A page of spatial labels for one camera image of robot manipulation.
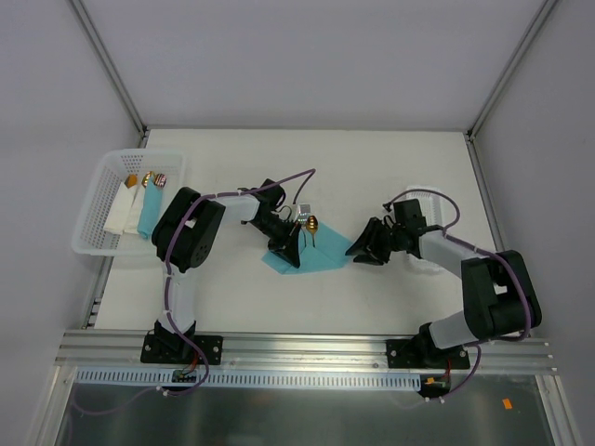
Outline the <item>gold spoon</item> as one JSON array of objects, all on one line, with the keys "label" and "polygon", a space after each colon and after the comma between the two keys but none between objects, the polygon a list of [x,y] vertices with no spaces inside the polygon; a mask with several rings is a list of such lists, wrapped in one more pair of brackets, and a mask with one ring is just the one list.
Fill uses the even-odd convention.
[{"label": "gold spoon", "polygon": [[311,235],[312,246],[316,247],[315,236],[319,230],[319,221],[315,215],[309,215],[305,223],[306,231]]},{"label": "gold spoon", "polygon": [[149,183],[153,182],[154,176],[153,171],[147,172],[141,180],[141,186],[146,188]]}]

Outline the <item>blue paper napkin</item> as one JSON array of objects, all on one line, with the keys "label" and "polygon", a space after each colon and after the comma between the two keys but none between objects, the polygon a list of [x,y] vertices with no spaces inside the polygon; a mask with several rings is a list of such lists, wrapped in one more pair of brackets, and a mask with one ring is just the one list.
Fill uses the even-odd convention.
[{"label": "blue paper napkin", "polygon": [[349,259],[345,252],[351,246],[351,240],[341,233],[324,223],[320,223],[314,241],[315,245],[312,245],[311,236],[301,232],[298,243],[299,268],[292,267],[272,253],[264,255],[261,261],[281,275],[308,274],[342,269],[348,263]]}]

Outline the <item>silver fork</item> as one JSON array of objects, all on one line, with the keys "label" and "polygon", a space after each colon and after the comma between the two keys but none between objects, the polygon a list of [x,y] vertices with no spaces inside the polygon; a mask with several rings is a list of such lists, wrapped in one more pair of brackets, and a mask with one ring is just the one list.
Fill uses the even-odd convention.
[{"label": "silver fork", "polygon": [[299,226],[304,227],[308,221],[309,216],[310,216],[309,211],[300,210],[297,213],[296,222],[299,224]]}]

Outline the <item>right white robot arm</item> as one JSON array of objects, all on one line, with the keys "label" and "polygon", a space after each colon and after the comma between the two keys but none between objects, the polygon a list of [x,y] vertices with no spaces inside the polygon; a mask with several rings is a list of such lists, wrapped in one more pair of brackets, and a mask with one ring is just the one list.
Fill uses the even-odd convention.
[{"label": "right white robot arm", "polygon": [[354,262],[383,266],[403,252],[447,270],[462,285],[459,312],[427,322],[409,340],[386,342],[391,369],[469,368],[465,349],[491,340],[520,342],[542,322],[542,311],[522,255],[490,252],[430,225],[417,199],[387,204],[347,250]]}]

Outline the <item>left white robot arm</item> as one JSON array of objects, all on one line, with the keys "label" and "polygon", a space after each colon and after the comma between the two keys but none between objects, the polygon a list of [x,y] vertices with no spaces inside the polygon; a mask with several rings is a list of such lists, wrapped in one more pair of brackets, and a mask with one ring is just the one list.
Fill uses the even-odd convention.
[{"label": "left white robot arm", "polygon": [[258,188],[219,196],[203,196],[189,187],[177,192],[152,234],[157,257],[163,262],[164,306],[144,337],[141,362],[221,363],[223,338],[195,332],[195,271],[209,256],[219,228],[228,222],[255,227],[268,238],[270,254],[298,268],[298,223],[275,213],[283,198],[283,187],[269,178]]}]

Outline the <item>rolled blue napkin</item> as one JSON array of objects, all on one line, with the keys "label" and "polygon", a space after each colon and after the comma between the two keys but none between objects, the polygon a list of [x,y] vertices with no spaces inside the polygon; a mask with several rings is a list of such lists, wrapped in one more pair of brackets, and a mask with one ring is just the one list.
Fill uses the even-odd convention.
[{"label": "rolled blue napkin", "polygon": [[159,220],[163,191],[154,183],[147,184],[144,192],[142,208],[137,225],[137,232],[144,240],[152,237],[153,230]]}]

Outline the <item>middle white rolled napkin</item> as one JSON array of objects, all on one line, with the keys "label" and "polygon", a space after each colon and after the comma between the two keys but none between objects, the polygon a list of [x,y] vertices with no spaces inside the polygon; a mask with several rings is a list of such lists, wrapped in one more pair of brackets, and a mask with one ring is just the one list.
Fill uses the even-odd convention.
[{"label": "middle white rolled napkin", "polygon": [[144,195],[145,188],[143,186],[139,186],[126,219],[124,233],[134,234],[138,232],[139,219],[144,203]]}]

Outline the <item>white rolled napkin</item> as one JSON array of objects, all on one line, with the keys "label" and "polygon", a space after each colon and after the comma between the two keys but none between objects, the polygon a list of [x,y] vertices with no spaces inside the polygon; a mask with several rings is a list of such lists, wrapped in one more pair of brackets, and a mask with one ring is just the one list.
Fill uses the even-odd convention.
[{"label": "white rolled napkin", "polygon": [[118,191],[113,198],[110,211],[103,225],[104,231],[114,235],[123,234],[130,209],[134,202],[136,191],[137,186],[132,186],[129,188],[124,183],[119,185]]},{"label": "white rolled napkin", "polygon": [[144,203],[144,195],[145,188],[143,186],[139,186],[126,219],[124,233],[134,234],[138,232],[139,219]]}]

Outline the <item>left white rolled napkin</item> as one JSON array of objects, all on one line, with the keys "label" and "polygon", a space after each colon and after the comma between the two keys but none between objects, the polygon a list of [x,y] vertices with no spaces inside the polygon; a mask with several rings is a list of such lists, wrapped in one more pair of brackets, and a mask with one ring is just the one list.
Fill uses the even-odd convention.
[{"label": "left white rolled napkin", "polygon": [[136,191],[137,186],[132,186],[129,188],[124,183],[119,185],[118,191],[113,198],[110,211],[103,225],[104,231],[114,235],[123,234],[130,209],[134,202]]}]

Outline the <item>right white plastic tray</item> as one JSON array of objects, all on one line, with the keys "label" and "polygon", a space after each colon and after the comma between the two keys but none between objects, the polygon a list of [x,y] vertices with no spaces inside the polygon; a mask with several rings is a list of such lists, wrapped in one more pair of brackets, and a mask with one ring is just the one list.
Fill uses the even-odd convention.
[{"label": "right white plastic tray", "polygon": [[[442,226],[444,224],[442,198],[429,192],[413,191],[413,189],[422,189],[422,186],[412,186],[404,195],[403,199],[417,199],[427,224],[430,226]],[[427,260],[419,259],[413,255],[406,256],[406,264],[411,271],[418,274],[437,275],[442,272],[440,266]]]}]

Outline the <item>gold spoon in basket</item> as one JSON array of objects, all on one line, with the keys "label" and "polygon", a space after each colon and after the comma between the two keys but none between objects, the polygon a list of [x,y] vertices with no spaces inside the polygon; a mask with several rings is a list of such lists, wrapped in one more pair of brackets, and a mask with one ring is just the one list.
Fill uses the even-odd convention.
[{"label": "gold spoon in basket", "polygon": [[146,188],[149,183],[153,182],[154,176],[153,171],[147,172],[141,180],[141,186]]}]

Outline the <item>orange utensil tip in basket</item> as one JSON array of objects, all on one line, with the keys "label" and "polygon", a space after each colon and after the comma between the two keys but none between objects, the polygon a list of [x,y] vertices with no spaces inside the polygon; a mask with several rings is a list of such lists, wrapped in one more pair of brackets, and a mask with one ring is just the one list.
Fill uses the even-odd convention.
[{"label": "orange utensil tip in basket", "polygon": [[138,183],[138,177],[134,174],[130,174],[125,180],[125,186],[130,189],[136,186]]}]

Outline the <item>left white plastic basket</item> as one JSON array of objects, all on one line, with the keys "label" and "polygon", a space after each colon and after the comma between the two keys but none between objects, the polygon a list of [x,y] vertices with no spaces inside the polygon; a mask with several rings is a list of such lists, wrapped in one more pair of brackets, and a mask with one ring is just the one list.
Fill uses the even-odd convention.
[{"label": "left white plastic basket", "polygon": [[90,181],[72,236],[72,249],[91,256],[154,256],[152,242],[138,234],[111,234],[103,229],[113,200],[125,180],[143,179],[154,172],[165,176],[159,213],[169,206],[184,184],[186,157],[181,151],[124,149],[110,151],[100,160]]}]

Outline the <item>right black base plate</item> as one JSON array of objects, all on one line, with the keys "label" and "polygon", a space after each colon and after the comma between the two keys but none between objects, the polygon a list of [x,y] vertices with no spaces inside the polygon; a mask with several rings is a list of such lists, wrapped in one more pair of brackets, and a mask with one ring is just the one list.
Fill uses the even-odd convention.
[{"label": "right black base plate", "polygon": [[390,369],[451,369],[468,370],[469,356],[463,347],[439,349],[411,339],[385,341]]}]

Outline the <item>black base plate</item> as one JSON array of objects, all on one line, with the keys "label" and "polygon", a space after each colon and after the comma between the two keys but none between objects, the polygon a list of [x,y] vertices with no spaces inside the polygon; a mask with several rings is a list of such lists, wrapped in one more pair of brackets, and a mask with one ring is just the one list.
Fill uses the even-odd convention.
[{"label": "black base plate", "polygon": [[[191,341],[205,356],[209,365],[220,365],[223,352],[223,337],[218,335],[195,335]],[[144,336],[140,362],[146,364],[190,365],[194,360],[204,364],[203,358],[178,334],[165,332],[159,336],[149,332]]]},{"label": "black base plate", "polygon": [[411,339],[385,341],[390,369],[451,369],[468,370],[469,356],[463,347],[439,349]]}]

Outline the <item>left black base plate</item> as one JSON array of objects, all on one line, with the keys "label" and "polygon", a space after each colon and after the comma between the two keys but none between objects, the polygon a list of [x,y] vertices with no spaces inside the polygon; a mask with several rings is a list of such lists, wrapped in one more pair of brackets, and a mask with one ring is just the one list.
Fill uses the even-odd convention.
[{"label": "left black base plate", "polygon": [[[195,335],[191,341],[205,356],[209,365],[220,365],[223,352],[223,337],[218,335]],[[159,336],[149,332],[144,336],[140,362],[146,364],[190,365],[194,360],[204,364],[203,358],[178,334],[165,332]]]}]

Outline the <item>aluminium mounting rail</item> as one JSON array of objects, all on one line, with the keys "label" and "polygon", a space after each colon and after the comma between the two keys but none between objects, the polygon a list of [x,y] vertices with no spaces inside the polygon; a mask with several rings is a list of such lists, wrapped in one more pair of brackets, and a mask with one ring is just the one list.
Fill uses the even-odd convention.
[{"label": "aluminium mounting rail", "polygon": [[[145,333],[138,330],[68,330],[57,365],[140,366]],[[301,372],[385,372],[389,369],[381,335],[222,333],[218,355],[223,370]],[[558,364],[549,343],[529,338],[521,343],[482,346],[480,374],[555,375]]]}]

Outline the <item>left aluminium frame post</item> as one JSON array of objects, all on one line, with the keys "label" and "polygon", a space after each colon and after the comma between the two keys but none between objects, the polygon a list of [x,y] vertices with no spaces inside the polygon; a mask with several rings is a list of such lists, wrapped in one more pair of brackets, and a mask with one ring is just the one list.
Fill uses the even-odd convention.
[{"label": "left aluminium frame post", "polygon": [[147,125],[144,123],[139,109],[132,99],[121,73],[119,73],[112,55],[104,43],[104,39],[100,35],[99,29],[92,19],[85,2],[81,0],[68,0],[67,4],[98,59],[99,65],[108,78],[112,90],[118,97],[126,116],[140,138],[144,138],[147,132]]}]

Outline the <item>aluminium frame post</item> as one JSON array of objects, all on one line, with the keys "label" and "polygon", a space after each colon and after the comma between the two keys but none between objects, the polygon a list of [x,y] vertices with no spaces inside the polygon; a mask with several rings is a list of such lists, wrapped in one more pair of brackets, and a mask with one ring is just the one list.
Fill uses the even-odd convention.
[{"label": "aluminium frame post", "polygon": [[147,125],[144,123],[139,109],[132,99],[121,73],[119,73],[112,55],[104,43],[104,39],[100,35],[99,29],[92,19],[85,2],[81,0],[68,0],[67,4],[98,59],[99,65],[108,78],[112,90],[118,97],[126,116],[140,138],[144,138],[147,132]]},{"label": "aluminium frame post", "polygon": [[492,111],[504,95],[514,74],[520,68],[525,56],[551,19],[559,3],[559,0],[546,0],[540,3],[539,8],[526,26],[503,70],[498,75],[495,84],[491,88],[490,93],[473,121],[473,124],[467,131],[467,138],[469,141],[473,141],[479,135]]}]

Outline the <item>right aluminium frame post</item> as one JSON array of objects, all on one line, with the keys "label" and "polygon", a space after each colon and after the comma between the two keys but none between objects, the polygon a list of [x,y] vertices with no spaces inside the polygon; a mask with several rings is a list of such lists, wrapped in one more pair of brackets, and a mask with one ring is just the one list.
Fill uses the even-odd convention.
[{"label": "right aluminium frame post", "polygon": [[492,111],[504,95],[514,74],[520,68],[525,56],[551,19],[559,3],[559,0],[546,0],[540,3],[539,8],[526,26],[503,70],[498,75],[495,84],[491,88],[490,93],[473,121],[473,124],[467,131],[467,138],[469,141],[473,141],[479,135]]}]

